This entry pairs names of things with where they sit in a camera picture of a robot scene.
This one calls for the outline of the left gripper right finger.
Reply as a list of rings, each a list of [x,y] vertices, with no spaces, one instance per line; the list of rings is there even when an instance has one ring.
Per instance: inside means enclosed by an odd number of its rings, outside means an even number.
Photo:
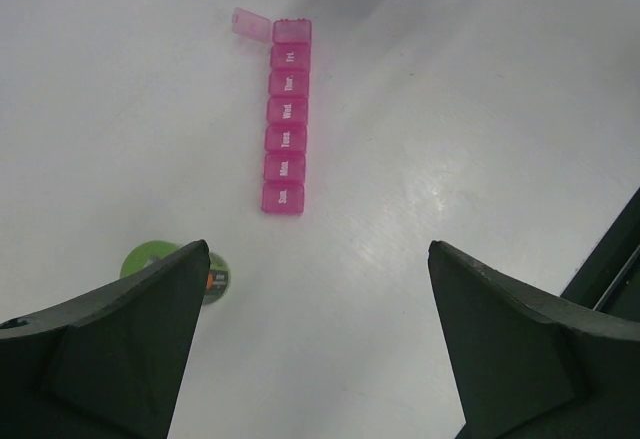
[[[636,438],[639,325],[509,277],[443,241],[428,269],[462,438]]]

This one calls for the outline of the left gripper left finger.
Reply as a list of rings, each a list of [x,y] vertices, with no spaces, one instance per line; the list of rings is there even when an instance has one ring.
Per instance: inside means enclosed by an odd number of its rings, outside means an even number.
[[[198,240],[2,323],[2,437],[167,437],[209,266]]]

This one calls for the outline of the pink weekly pill organizer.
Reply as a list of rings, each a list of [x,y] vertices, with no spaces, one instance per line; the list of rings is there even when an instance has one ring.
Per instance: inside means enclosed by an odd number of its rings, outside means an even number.
[[[270,46],[261,209],[269,215],[299,216],[305,205],[312,23],[271,21],[237,8],[232,30]]]

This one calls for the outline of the green lidded pill bottle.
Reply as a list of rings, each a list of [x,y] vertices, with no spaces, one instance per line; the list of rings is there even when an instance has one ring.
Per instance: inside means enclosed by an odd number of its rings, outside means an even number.
[[[181,245],[153,240],[135,247],[124,259],[120,277],[124,278],[137,273],[154,264],[164,257],[173,254],[181,248]],[[209,305],[218,301],[226,293],[230,284],[230,268],[227,262],[218,254],[209,252],[209,272],[203,304]]]

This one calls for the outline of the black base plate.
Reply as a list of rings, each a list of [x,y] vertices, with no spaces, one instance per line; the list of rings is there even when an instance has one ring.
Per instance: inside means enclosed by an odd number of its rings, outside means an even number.
[[[563,299],[639,321],[639,220],[636,191],[562,292]]]

